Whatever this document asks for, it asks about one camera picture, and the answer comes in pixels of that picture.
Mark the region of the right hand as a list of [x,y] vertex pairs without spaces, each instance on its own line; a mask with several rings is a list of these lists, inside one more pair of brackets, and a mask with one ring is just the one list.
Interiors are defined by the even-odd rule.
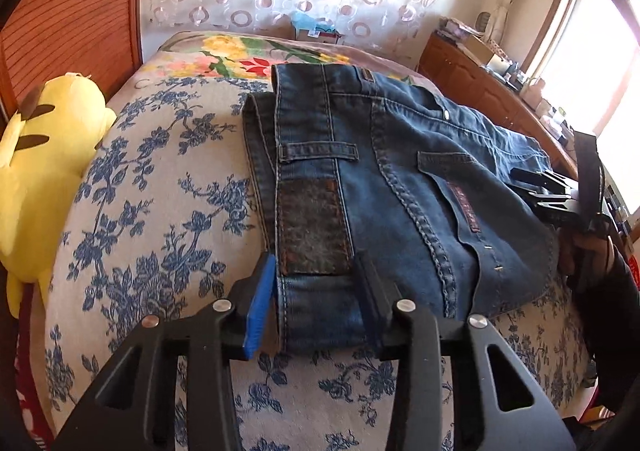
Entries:
[[589,289],[611,272],[615,260],[611,237],[561,229],[559,241],[559,270],[573,292]]

